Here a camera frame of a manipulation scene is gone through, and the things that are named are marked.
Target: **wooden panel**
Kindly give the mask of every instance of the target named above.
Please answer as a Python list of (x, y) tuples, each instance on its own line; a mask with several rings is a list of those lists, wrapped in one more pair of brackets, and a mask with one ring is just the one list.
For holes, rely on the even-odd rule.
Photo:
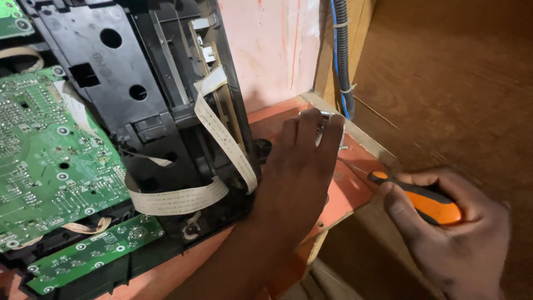
[[(365, 42), (375, 0), (347, 0), (348, 5), (348, 47), (349, 47), (349, 72), (352, 78), (356, 72), (359, 57)], [(327, 17), (324, 23), (324, 36), (317, 67), (314, 92), (331, 106), (338, 110), (340, 92), (337, 77), (334, 74), (333, 65), (333, 18), (331, 8), (327, 9)]]
[(381, 0), (354, 79), (398, 129), (359, 103), (356, 125), (408, 169), (448, 164), (511, 203), (509, 299), (533, 295), (532, 15), (525, 0)]

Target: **blue cable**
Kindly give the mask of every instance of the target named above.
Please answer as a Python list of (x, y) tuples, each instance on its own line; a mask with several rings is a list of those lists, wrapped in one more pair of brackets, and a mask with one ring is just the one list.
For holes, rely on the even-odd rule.
[[(333, 16), (333, 24), (337, 25), (337, 14), (335, 13), (335, 3), (333, 0), (329, 0), (332, 6), (332, 16)], [(333, 57), (335, 60), (335, 71), (337, 72), (337, 80), (338, 78), (338, 55), (337, 55), (337, 28), (333, 28), (333, 39), (334, 39), (334, 49), (333, 49)], [(344, 110), (344, 116), (347, 118), (350, 118), (348, 115), (348, 109), (346, 107), (346, 99), (344, 99), (344, 94), (341, 93), (341, 103), (342, 103), (342, 109)]]

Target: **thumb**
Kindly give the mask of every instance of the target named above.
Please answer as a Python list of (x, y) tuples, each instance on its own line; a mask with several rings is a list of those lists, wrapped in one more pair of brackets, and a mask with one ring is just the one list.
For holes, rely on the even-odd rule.
[(433, 230), (431, 225), (418, 215), (409, 197), (400, 186), (386, 182), (379, 187), (379, 192), (385, 197), (384, 206), (387, 215), (394, 222), (404, 240), (413, 241), (421, 234), (428, 234)]

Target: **finger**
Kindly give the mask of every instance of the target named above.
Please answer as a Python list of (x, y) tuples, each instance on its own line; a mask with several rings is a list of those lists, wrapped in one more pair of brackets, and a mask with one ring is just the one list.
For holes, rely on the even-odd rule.
[(435, 228), (418, 215), (400, 186), (386, 182), (379, 187), (379, 192), (385, 196), (384, 207), (387, 215), (406, 242), (413, 242), (425, 235), (437, 234)]
[(317, 129), (322, 126), (322, 114), (317, 108), (303, 110), (298, 116), (296, 144), (303, 149), (315, 149)]
[(326, 157), (337, 157), (338, 148), (344, 135), (344, 122), (345, 118), (341, 115), (333, 115), (329, 118), (322, 131), (322, 139), (317, 152)]
[(493, 201), (465, 178), (448, 168), (439, 168), (414, 174), (397, 175), (398, 180), (414, 185), (438, 186), (461, 208), (466, 220), (484, 214)]
[(296, 135), (298, 132), (298, 119), (291, 118), (283, 122), (283, 128), (281, 129), (281, 136), (277, 144), (283, 144), (287, 146), (293, 146), (296, 143)]

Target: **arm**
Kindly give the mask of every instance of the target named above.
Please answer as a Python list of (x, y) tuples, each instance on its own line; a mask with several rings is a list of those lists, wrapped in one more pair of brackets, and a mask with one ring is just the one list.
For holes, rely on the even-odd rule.
[(385, 210), (421, 271), (449, 300), (503, 300), (500, 289), (511, 236), (509, 208), (448, 169), (400, 174), (400, 181), (438, 185), (463, 212), (462, 223), (432, 226), (420, 218), (403, 190), (385, 183)]
[(311, 231), (326, 204), (344, 118), (330, 118), (320, 145), (318, 109), (287, 120), (263, 171), (248, 218), (167, 300), (249, 300)]

